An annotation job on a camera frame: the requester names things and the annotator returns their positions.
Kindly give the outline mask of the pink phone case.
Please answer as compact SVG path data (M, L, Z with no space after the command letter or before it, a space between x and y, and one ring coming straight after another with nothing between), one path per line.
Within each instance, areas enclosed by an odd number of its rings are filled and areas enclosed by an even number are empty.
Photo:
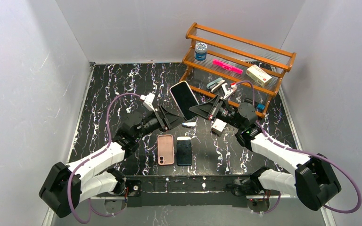
M164 165L173 165L175 162L174 159L174 143L173 136L170 134L159 135L157 138L157 154L158 154L158 164L161 166Z

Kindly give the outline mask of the bare black phone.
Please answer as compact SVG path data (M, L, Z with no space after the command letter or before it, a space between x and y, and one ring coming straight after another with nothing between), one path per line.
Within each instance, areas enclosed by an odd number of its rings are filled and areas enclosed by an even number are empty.
M191 137L177 137L176 140L176 163L178 166L192 165L192 142Z

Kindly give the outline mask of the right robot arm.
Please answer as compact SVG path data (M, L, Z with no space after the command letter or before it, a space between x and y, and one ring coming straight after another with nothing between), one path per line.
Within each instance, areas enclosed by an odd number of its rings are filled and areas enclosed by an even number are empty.
M226 100L216 96L189 110L204 119L219 119L237 128L235 137L242 147L267 157L284 169L284 172L278 172L261 167L248 179L227 184L236 196L276 190L297 197L311 210L318 210L342 190L325 156L296 153L290 151L288 146L270 140L257 126L258 117L251 103L243 102L237 109L232 109Z

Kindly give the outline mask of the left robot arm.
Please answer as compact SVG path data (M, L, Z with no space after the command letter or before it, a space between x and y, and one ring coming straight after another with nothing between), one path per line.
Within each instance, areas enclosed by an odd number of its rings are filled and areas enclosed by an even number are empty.
M93 196L121 193L125 187L125 176L109 167L131 156L144 136L155 130L171 130L183 122L184 117L162 106L147 116L139 112L128 114L111 137L110 144L78 161L53 165L39 191L39 197L58 217L63 218L71 214L79 203Z

